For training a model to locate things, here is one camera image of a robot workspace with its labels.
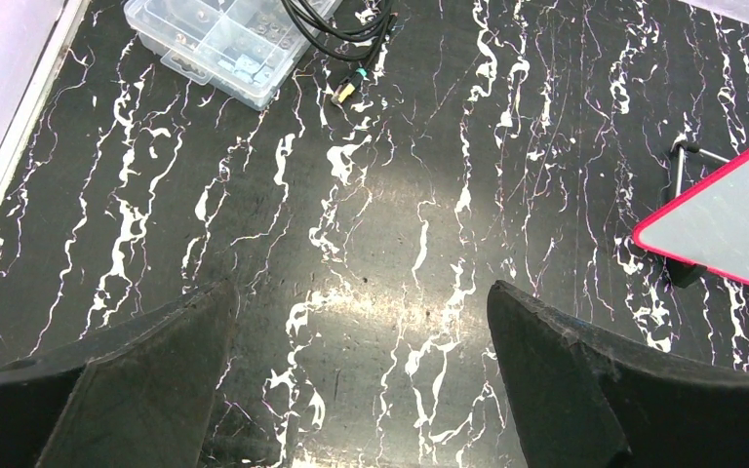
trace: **floor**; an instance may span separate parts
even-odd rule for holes
[[[749,371],[749,288],[673,290],[630,240],[674,138],[749,147],[749,26],[665,0],[399,4],[353,105],[308,52],[256,113],[95,0],[0,209],[0,365],[233,270],[201,466],[526,466],[496,279]]]

